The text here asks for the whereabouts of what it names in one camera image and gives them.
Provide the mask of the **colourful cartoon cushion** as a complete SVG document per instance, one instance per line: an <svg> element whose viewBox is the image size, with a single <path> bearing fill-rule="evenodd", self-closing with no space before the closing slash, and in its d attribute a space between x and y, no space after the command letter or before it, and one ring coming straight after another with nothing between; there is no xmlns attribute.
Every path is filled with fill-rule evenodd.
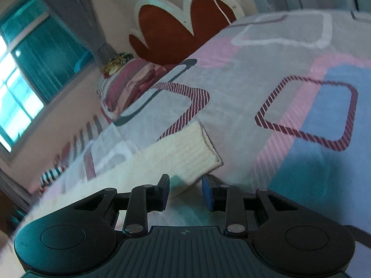
<svg viewBox="0 0 371 278"><path fill-rule="evenodd" d="M129 52L119 53L117 56L111 58L107 64L103 67L102 73L105 79L109 78L125 64L127 64L131 59L134 58L134 55Z"/></svg>

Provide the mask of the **brown wooden door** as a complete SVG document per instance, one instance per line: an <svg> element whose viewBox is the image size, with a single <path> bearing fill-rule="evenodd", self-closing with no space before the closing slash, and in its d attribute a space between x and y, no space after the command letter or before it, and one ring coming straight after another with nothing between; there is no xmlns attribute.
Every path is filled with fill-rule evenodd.
<svg viewBox="0 0 371 278"><path fill-rule="evenodd" d="M29 191L1 170L1 231L10 236L31 206Z"/></svg>

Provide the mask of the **red white headboard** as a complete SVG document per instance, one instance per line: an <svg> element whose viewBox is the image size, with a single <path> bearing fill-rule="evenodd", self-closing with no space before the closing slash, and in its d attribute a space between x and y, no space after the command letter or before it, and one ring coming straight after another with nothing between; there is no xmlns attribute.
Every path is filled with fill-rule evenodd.
<svg viewBox="0 0 371 278"><path fill-rule="evenodd" d="M138 57L175 65L243 17L240 0L183 0L182 7L167 0L139 0L129 42Z"/></svg>

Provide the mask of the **red black striped garment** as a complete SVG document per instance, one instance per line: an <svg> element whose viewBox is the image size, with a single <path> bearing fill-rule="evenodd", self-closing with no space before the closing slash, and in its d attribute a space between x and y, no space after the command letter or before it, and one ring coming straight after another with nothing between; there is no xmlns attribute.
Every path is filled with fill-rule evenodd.
<svg viewBox="0 0 371 278"><path fill-rule="evenodd" d="M51 185L58 180L60 175L65 171L66 167L65 166L59 166L59 167L54 167L52 169L49 169L45 171L41 176L40 176L40 194L42 195L51 187Z"/></svg>

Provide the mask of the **patterned grey pink bedspread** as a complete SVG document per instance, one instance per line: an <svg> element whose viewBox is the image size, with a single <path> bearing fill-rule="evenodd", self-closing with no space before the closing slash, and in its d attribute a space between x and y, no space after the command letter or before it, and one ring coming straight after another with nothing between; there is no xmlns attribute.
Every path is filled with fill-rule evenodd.
<svg viewBox="0 0 371 278"><path fill-rule="evenodd" d="M139 149L197 121L222 160L123 232L124 193L32 208L2 277L369 277L370 15L292 11L238 20L113 126ZM247 233L224 234L202 177L240 189Z"/></svg>

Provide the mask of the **window with green curtain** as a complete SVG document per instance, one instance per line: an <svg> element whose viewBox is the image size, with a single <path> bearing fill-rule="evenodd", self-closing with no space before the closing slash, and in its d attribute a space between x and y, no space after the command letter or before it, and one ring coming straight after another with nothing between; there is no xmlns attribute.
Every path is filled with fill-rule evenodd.
<svg viewBox="0 0 371 278"><path fill-rule="evenodd" d="M93 60L40 0L19 0L1 15L1 148L7 154Z"/></svg>

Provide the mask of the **cream knit sweater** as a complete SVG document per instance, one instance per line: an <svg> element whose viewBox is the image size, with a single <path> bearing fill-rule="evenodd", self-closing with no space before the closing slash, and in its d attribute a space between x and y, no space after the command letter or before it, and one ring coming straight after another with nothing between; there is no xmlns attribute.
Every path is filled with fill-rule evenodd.
<svg viewBox="0 0 371 278"><path fill-rule="evenodd" d="M163 174L174 179L175 192L180 193L221 164L197 121L145 149L110 126L47 188L42 202L68 204L103 188L130 191L142 184L157 184Z"/></svg>

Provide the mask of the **striped pink bed sheet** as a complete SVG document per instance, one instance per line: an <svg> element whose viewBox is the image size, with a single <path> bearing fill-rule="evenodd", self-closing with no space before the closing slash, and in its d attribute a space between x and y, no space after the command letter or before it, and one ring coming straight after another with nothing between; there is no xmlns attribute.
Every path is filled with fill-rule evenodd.
<svg viewBox="0 0 371 278"><path fill-rule="evenodd" d="M103 111L93 115L72 137L56 158L68 182L90 180L112 167L112 159L125 145L118 129Z"/></svg>

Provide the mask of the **striped pink grey pillow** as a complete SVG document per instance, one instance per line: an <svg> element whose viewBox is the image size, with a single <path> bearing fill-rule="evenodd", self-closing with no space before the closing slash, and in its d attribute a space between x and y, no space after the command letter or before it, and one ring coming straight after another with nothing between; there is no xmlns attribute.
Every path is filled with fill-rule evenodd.
<svg viewBox="0 0 371 278"><path fill-rule="evenodd" d="M101 77L96 92L105 115L110 119L117 118L174 67L134 58L112 76Z"/></svg>

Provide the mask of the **grey right curtain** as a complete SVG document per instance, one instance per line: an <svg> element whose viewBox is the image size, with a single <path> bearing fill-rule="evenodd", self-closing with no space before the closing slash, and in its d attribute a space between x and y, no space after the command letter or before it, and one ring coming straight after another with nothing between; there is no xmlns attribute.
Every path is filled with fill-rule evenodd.
<svg viewBox="0 0 371 278"><path fill-rule="evenodd" d="M99 66L116 55L96 16L91 0L41 0L64 26L93 54Z"/></svg>

